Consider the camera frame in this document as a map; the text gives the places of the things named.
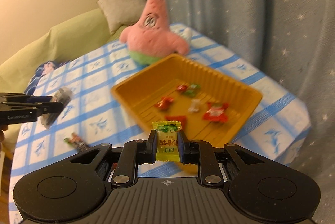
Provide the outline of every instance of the blue and white tablecloth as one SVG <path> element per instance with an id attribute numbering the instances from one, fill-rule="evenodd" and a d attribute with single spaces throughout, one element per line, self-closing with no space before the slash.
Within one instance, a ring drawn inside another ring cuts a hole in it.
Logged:
<path id="1" fill-rule="evenodd" d="M 171 26 L 176 33 L 183 29 L 183 24 Z M 310 128 L 305 104 L 230 50 L 192 32 L 190 59 L 239 79 L 263 94 L 261 103 L 234 142 L 289 164 L 297 156 Z M 11 224 L 22 219 L 13 202 L 14 185 L 25 174 L 75 154 L 63 141 L 72 132 L 90 145 L 111 143 L 118 147 L 129 140 L 147 139 L 147 133 L 142 132 L 110 93 L 113 85 L 141 69 L 129 57 L 126 45 L 113 41 L 40 79 L 34 95 L 53 95 L 60 87 L 67 86 L 74 92 L 74 98 L 50 130 L 39 122 L 22 125 L 10 180 Z M 142 165 L 139 175 L 187 176 L 172 162 Z"/>

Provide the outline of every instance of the yellow plastic tray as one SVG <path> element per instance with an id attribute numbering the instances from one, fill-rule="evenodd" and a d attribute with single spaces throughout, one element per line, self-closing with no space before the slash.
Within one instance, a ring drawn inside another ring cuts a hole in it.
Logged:
<path id="1" fill-rule="evenodd" d="M 178 85 L 191 83 L 201 87 L 195 97 L 201 100 L 198 113 L 189 113 L 192 98 L 176 91 Z M 112 94 L 148 134 L 152 122 L 165 121 L 165 115 L 185 115 L 187 138 L 205 140 L 215 147 L 223 147 L 237 134 L 262 99 L 262 94 L 254 88 L 177 54 L 115 85 Z M 175 99 L 167 111 L 154 107 L 163 96 Z M 228 122 L 221 124 L 202 119 L 209 101 L 229 103 Z"/>

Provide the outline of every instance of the pink starfish plush toy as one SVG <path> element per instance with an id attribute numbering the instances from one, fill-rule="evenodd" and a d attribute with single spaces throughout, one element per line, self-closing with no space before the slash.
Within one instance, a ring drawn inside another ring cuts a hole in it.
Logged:
<path id="1" fill-rule="evenodd" d="M 170 31 L 165 0 L 147 0 L 140 19 L 121 33 L 120 42 L 128 43 L 130 56 L 141 65 L 190 51 L 188 43 Z"/>

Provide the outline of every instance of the yellow candy packet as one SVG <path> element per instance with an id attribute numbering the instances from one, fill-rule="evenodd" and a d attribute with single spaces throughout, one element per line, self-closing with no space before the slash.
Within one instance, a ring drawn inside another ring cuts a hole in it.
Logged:
<path id="1" fill-rule="evenodd" d="M 179 162 L 177 132 L 181 130 L 182 123 L 179 121 L 153 122 L 152 128 L 157 130 L 158 135 L 156 160 Z"/>

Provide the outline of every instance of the screw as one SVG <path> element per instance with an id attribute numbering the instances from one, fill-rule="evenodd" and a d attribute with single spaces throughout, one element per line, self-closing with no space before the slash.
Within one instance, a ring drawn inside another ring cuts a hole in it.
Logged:
<path id="1" fill-rule="evenodd" d="M 215 184 L 215 183 L 219 183 L 221 181 L 221 178 L 219 176 L 216 176 L 216 175 L 211 175 L 211 176 L 207 176 L 205 178 L 205 181 L 208 182 L 208 183 Z"/>
<path id="2" fill-rule="evenodd" d="M 124 183 L 129 182 L 130 178 L 128 176 L 125 176 L 125 175 L 120 175 L 120 176 L 116 176 L 113 180 L 116 183 L 124 184 Z"/>

